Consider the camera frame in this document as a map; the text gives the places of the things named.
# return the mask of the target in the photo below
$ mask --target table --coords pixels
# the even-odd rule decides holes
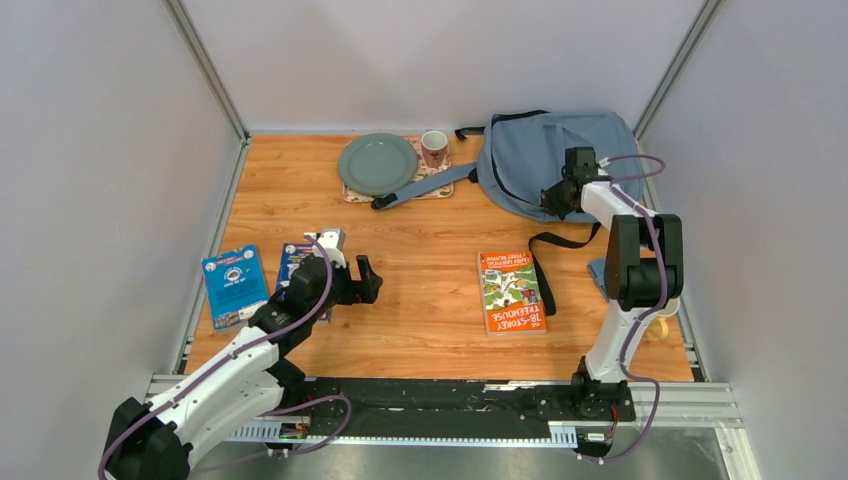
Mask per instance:
[[[376,304],[334,308],[332,323],[317,324],[287,358],[310,376],[570,379],[607,310],[586,268],[605,255],[606,232],[580,250],[534,246],[557,300],[548,332],[487,337],[477,253],[526,250],[527,240],[545,230],[585,239],[589,226],[546,225],[513,215],[468,181],[458,182],[449,198],[409,201],[380,212],[367,203],[347,203],[336,162],[354,138],[259,136],[248,150],[221,251],[256,244],[273,288],[284,242],[301,241],[305,231],[341,227],[347,234],[345,255],[368,255],[385,281]],[[450,139],[454,165],[476,160],[482,137]],[[692,381],[676,322],[669,322],[669,330],[664,340],[643,340],[632,371],[664,381]],[[213,333],[207,305],[186,373],[234,335]]]

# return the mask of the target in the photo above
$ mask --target green plate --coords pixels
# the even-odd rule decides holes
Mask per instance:
[[[409,183],[418,170],[418,154],[406,139],[372,133],[354,140],[339,158],[339,175],[350,188],[366,195],[392,193]]]

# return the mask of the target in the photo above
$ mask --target blue backpack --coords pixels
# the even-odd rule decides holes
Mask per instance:
[[[566,248],[580,248],[589,243],[600,228],[587,213],[572,212],[564,217],[547,213],[542,206],[542,192],[562,180],[565,151],[574,147],[592,147],[598,159],[639,153],[630,128],[615,113],[567,114],[544,110],[495,115],[486,127],[456,131],[460,140],[466,133],[482,133],[483,148],[475,163],[457,165],[436,175],[410,183],[400,190],[374,199],[371,208],[382,210],[427,193],[448,183],[468,178],[479,183],[483,192],[499,207],[539,222],[594,223],[589,239],[568,240],[543,232],[534,240]],[[611,163],[606,168],[612,178],[638,175],[642,164],[638,159]],[[622,189],[632,198],[642,197],[642,183],[625,182]],[[550,287],[541,265],[534,255],[539,288],[548,315],[556,313]]]

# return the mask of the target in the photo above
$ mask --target orange book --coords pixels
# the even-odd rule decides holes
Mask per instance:
[[[488,335],[548,331],[532,253],[480,253],[477,268]]]

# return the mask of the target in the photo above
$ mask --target book cover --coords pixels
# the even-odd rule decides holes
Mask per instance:
[[[477,267],[488,335],[548,331],[533,254],[480,253]]]
[[[277,290],[289,285],[289,279],[291,279],[292,272],[300,266],[300,262],[302,262],[304,258],[311,254],[311,243],[283,244],[283,255],[280,258],[280,271],[277,273]],[[328,310],[326,313],[321,315],[317,321],[330,323],[330,316],[332,313],[332,310]]]
[[[268,301],[256,245],[204,258],[201,267],[215,333],[240,326]]]

